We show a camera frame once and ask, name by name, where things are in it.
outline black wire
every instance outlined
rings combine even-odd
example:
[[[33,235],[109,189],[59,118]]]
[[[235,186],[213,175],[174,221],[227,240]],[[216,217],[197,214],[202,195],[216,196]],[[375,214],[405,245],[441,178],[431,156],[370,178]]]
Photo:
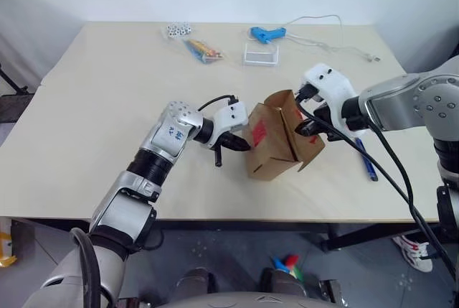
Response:
[[[421,216],[421,214],[418,215],[415,212],[414,195],[413,195],[413,191],[412,191],[412,186],[411,186],[411,182],[410,182],[410,179],[408,177],[407,171],[403,167],[403,164],[398,159],[397,155],[395,154],[394,150],[389,145],[389,142],[386,140],[386,138],[382,134],[382,132],[379,129],[379,127],[377,125],[375,125],[373,123],[373,121],[371,121],[369,118],[368,118],[368,120],[366,122],[369,124],[369,126],[373,130],[373,132],[377,135],[377,137],[381,141],[382,145],[387,150],[387,152],[389,153],[390,157],[394,160],[395,164],[399,168],[400,173],[402,174],[403,180],[404,180],[404,182],[405,182],[405,184],[407,186],[408,207],[410,208],[410,212],[411,212],[411,215],[412,215],[413,219],[416,220],[416,217],[418,218],[419,223],[425,229],[425,230],[423,230],[424,234],[428,234],[429,237],[427,237],[427,238],[429,238],[429,241],[432,244],[432,247],[437,251],[437,253],[441,257],[441,259],[443,261],[445,261],[445,259],[450,260],[450,257],[448,256],[448,253],[446,253],[446,250],[443,248],[443,246],[441,245],[441,243],[437,239],[437,236],[433,233],[432,229],[430,228],[430,226],[425,222],[425,220]],[[453,268],[453,272],[451,273],[451,275],[453,275],[453,277],[454,277],[455,276],[455,267],[454,267],[453,262],[451,260],[450,260],[450,262],[451,262],[451,267]]]
[[[220,101],[220,100],[223,100],[224,98],[229,98],[230,100],[232,99],[235,99],[236,97],[234,95],[222,95],[222,96],[219,96],[218,98],[213,98],[211,99],[211,101],[209,102],[206,102],[204,105],[202,105],[201,107],[198,108],[198,111],[202,111],[204,108],[206,108],[208,105],[214,103],[214,102],[217,102],[217,101]]]
[[[164,231],[162,229],[159,229],[159,235],[160,235],[160,239],[156,245],[144,246],[142,247],[142,249],[145,251],[155,251],[156,249],[160,248],[164,243]]]
[[[83,306],[84,308],[100,308],[100,270],[94,246],[83,230],[73,228],[70,234],[76,244],[80,246]]]
[[[424,218],[422,218],[420,212],[415,208],[414,204],[412,204],[412,190],[409,190],[409,192],[408,192],[408,195],[411,196],[411,199],[410,199],[402,191],[402,189],[399,187],[399,185],[390,177],[390,175],[387,174],[387,172],[382,168],[382,166],[378,163],[377,160],[375,160],[373,157],[371,157],[366,151],[360,149],[348,136],[346,136],[345,134],[343,134],[339,130],[335,129],[332,125],[330,125],[329,123],[323,121],[322,119],[316,118],[315,116],[313,116],[312,114],[307,112],[307,110],[304,109],[301,106],[301,101],[297,100],[296,104],[297,104],[297,107],[300,109],[301,113],[303,113],[305,116],[307,116],[310,120],[315,121],[316,123],[319,123],[320,125],[322,125],[326,129],[328,129],[330,132],[333,132],[334,134],[339,136],[347,144],[352,146],[360,154],[362,154],[364,157],[366,157],[381,172],[381,174],[387,179],[387,181],[389,181],[390,184],[395,188],[395,190],[400,194],[400,196],[403,198],[403,200],[405,202],[407,202],[409,206],[410,205],[412,206],[410,208],[410,212],[413,212],[412,217],[415,220],[417,226],[426,235],[427,239],[432,244],[432,246],[434,246],[435,250],[438,252],[438,254],[440,255],[441,259],[443,260],[443,263],[445,263],[445,266],[448,269],[448,271],[450,272],[451,276],[453,278],[455,278],[455,267],[453,265],[453,262],[451,261],[451,259],[446,254],[446,251],[441,246],[440,242],[438,242],[438,239],[436,238],[435,234],[430,229],[429,225],[424,221]],[[403,166],[402,166],[402,170],[400,168],[399,168],[399,170],[401,171],[402,176],[404,176],[403,172],[406,174],[406,171],[403,169]],[[411,189],[411,184],[410,184],[409,180],[405,181],[405,184],[406,184],[407,188],[409,187]]]

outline brown paper box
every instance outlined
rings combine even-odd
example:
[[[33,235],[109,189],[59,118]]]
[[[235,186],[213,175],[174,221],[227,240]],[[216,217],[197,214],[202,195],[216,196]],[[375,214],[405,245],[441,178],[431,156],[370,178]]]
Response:
[[[282,90],[258,103],[243,131],[252,146],[246,152],[250,177],[270,181],[302,162],[301,171],[325,147],[320,136],[304,137],[295,132],[303,120],[291,90]]]

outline white sneaker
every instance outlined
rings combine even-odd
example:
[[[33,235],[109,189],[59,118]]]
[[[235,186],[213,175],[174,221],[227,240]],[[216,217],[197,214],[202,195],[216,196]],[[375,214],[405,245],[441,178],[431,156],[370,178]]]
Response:
[[[410,241],[402,236],[397,236],[392,239],[401,249],[404,259],[409,265],[421,272],[431,272],[433,269],[432,259],[421,259],[421,256],[428,256],[427,245],[425,243],[417,243]]]

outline white cable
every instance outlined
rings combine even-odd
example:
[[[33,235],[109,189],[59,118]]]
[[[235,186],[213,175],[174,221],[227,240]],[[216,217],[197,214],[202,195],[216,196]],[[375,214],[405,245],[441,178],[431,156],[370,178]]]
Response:
[[[325,18],[325,17],[335,17],[335,18],[338,19],[338,21],[339,21],[339,29],[341,31],[341,46],[337,46],[337,47],[330,46],[330,45],[326,44],[325,42],[315,41],[315,40],[312,40],[312,39],[308,39],[306,37],[300,37],[300,36],[298,36],[296,34],[293,34],[293,33],[290,33],[290,32],[286,32],[285,33],[285,38],[289,39],[290,41],[296,42],[296,43],[298,43],[300,45],[317,46],[317,47],[320,47],[320,48],[322,48],[322,49],[324,49],[326,51],[329,51],[329,52],[338,52],[338,51],[342,51],[342,50],[354,51],[356,54],[362,56],[363,58],[367,59],[370,62],[373,61],[373,60],[377,61],[377,62],[380,61],[380,58],[378,58],[376,55],[371,55],[371,54],[369,54],[369,53],[367,53],[365,51],[360,50],[357,47],[344,46],[343,22],[341,21],[341,17],[339,15],[330,14],[330,15],[323,15],[323,16],[301,16],[301,17],[297,17],[296,19],[283,24],[282,27],[285,27],[285,26],[288,26],[289,24],[295,23],[295,22],[299,21],[300,19],[322,19],[322,18]]]
[[[257,39],[255,39],[254,37],[251,37],[251,36],[250,36],[250,28],[247,29],[247,31],[245,32],[245,37],[246,37],[247,40],[249,40],[249,41],[257,41]]]
[[[339,30],[341,32],[341,46],[344,45],[344,32],[343,32],[343,22],[341,21],[341,17],[337,14],[330,14],[330,15],[322,15],[322,16],[300,16],[297,17],[296,19],[289,21],[287,23],[284,23],[281,27],[285,28],[289,24],[295,23],[301,19],[325,19],[327,17],[335,17],[338,22],[339,22]]]

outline white table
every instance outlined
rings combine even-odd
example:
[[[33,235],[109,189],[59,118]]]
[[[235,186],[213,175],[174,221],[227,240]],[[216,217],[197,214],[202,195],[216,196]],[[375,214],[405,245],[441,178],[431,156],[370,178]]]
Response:
[[[251,111],[277,90],[297,89],[304,71],[317,62],[347,75],[357,91],[404,73],[369,26],[345,26],[344,40],[381,62],[284,39],[278,67],[241,65],[249,24],[194,25],[197,39],[226,56],[211,65],[198,62],[180,42],[166,40],[161,27],[101,22],[82,29],[0,148],[0,215],[90,218],[170,100],[197,107],[234,93]],[[340,40],[338,26],[291,29],[330,44]],[[412,179],[417,208],[436,221],[440,178],[431,137],[417,128],[387,138]],[[362,139],[403,187],[376,137],[367,132]],[[191,142],[164,183],[156,209],[166,220],[412,221],[383,176],[371,182],[360,155],[342,141],[327,143],[301,173],[290,169],[272,182],[249,179],[242,153],[224,150],[223,167],[216,168],[213,152]]]

